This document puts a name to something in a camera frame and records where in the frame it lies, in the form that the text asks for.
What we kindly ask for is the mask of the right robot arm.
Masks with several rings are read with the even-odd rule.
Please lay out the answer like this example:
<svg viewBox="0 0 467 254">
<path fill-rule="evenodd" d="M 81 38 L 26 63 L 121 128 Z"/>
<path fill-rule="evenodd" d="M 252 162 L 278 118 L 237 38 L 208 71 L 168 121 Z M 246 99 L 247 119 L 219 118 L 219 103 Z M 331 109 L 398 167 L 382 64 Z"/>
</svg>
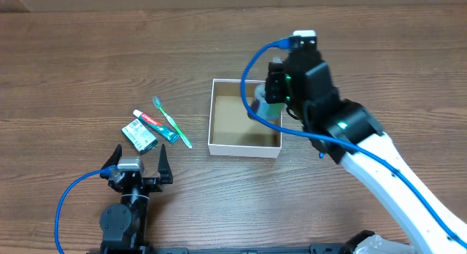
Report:
<svg viewBox="0 0 467 254">
<path fill-rule="evenodd" d="M 266 101 L 286 104 L 300 131 L 378 199 L 416 253 L 465 253 L 466 223 L 444 206 L 411 170 L 379 121 L 361 104 L 341 99 L 316 50 L 294 50 L 269 64 Z"/>
</svg>

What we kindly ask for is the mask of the green white soap bar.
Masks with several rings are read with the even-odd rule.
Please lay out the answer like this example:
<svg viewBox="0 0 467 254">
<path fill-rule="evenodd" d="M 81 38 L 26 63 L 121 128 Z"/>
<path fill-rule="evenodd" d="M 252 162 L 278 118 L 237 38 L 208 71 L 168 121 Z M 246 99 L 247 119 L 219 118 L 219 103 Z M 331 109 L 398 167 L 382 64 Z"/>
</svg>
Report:
<svg viewBox="0 0 467 254">
<path fill-rule="evenodd" d="M 157 138 L 139 119 L 135 119 L 121 129 L 123 135 L 130 141 L 139 154 L 145 154 L 155 148 Z"/>
</svg>

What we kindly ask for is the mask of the white cardboard box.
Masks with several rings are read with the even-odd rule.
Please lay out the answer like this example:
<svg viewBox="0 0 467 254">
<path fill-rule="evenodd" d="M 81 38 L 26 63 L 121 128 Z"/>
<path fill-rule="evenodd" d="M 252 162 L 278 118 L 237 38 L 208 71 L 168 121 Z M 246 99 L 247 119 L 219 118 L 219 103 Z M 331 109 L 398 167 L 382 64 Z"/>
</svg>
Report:
<svg viewBox="0 0 467 254">
<path fill-rule="evenodd" d="M 211 155 L 277 158 L 282 133 L 247 115 L 240 96 L 240 80 L 214 79 L 207 144 Z"/>
</svg>

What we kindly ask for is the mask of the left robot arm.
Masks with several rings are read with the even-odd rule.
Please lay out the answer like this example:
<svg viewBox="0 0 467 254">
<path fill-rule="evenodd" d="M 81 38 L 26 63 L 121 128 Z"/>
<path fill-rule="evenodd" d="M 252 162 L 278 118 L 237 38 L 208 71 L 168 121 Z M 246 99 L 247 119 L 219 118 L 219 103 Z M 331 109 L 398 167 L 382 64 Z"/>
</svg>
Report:
<svg viewBox="0 0 467 254">
<path fill-rule="evenodd" d="M 108 206 L 99 221 L 103 231 L 100 253 L 155 253 L 145 239 L 150 194 L 161 192 L 173 183 L 166 147 L 161 147 L 157 177 L 144 176 L 144 164 L 139 157 L 124 157 L 118 145 L 102 166 L 100 177 L 120 194 L 120 202 Z"/>
</svg>

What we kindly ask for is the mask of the Colgate toothpaste tube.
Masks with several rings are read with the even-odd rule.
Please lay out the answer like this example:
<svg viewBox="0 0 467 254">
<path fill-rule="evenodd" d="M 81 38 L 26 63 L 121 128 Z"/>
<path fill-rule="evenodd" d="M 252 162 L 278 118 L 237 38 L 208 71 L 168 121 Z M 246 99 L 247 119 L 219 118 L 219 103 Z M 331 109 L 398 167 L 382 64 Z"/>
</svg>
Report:
<svg viewBox="0 0 467 254">
<path fill-rule="evenodd" d="M 143 123 L 151 127 L 153 130 L 158 132 L 162 137 L 164 137 L 171 144 L 174 144 L 180 137 L 180 135 L 176 131 L 171 130 L 168 126 L 164 126 L 159 121 L 150 117 L 145 112 L 135 109 L 133 111 L 133 115 L 139 120 L 141 120 Z"/>
</svg>

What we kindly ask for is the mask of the clear soap pump bottle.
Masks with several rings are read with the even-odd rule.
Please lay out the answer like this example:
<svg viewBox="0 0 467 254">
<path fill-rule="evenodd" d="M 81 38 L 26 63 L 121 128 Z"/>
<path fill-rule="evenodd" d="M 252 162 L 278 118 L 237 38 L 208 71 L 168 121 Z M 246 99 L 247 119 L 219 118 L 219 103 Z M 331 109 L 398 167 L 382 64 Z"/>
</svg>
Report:
<svg viewBox="0 0 467 254">
<path fill-rule="evenodd" d="M 281 118 L 283 103 L 269 104 L 266 101 L 265 84 L 257 85 L 254 92 L 254 99 L 250 105 L 253 112 L 267 121 L 273 121 Z"/>
</svg>

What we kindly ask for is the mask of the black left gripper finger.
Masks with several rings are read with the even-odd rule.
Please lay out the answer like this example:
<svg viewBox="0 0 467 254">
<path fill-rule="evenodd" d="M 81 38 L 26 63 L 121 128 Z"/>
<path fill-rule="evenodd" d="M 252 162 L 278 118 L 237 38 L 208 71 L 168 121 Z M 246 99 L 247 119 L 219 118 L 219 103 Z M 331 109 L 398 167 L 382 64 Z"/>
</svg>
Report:
<svg viewBox="0 0 467 254">
<path fill-rule="evenodd" d="M 172 184 L 173 183 L 173 174 L 172 174 L 169 162 L 168 162 L 165 145 L 161 145 L 161 151 L 160 151 L 159 162 L 158 162 L 158 173 L 160 174 L 161 184 Z"/>
<path fill-rule="evenodd" d="M 102 169 L 108 168 L 110 166 L 115 166 L 118 164 L 120 158 L 122 157 L 123 149 L 121 145 L 117 145 L 113 154 L 109 157 L 106 163 L 102 166 Z"/>
</svg>

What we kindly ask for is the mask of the green toothbrush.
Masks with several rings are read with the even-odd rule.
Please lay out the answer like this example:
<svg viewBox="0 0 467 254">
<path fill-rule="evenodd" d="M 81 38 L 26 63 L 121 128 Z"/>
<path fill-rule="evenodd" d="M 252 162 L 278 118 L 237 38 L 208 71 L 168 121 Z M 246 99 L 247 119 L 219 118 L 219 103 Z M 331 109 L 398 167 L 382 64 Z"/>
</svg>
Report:
<svg viewBox="0 0 467 254">
<path fill-rule="evenodd" d="M 182 141 L 184 142 L 184 144 L 189 148 L 189 149 L 192 149 L 193 148 L 193 145 L 192 143 L 190 142 L 190 140 L 186 137 L 186 135 L 180 130 L 180 128 L 178 127 L 177 123 L 175 122 L 175 120 L 172 118 L 171 115 L 169 115 L 163 108 L 163 105 L 161 103 L 161 100 L 157 97 L 157 96 L 154 96 L 153 97 L 153 105 L 159 109 L 161 111 L 161 113 L 163 114 L 163 116 L 167 119 L 167 121 L 169 122 L 169 124 L 174 128 L 174 130 L 179 134 L 180 138 L 182 139 Z"/>
</svg>

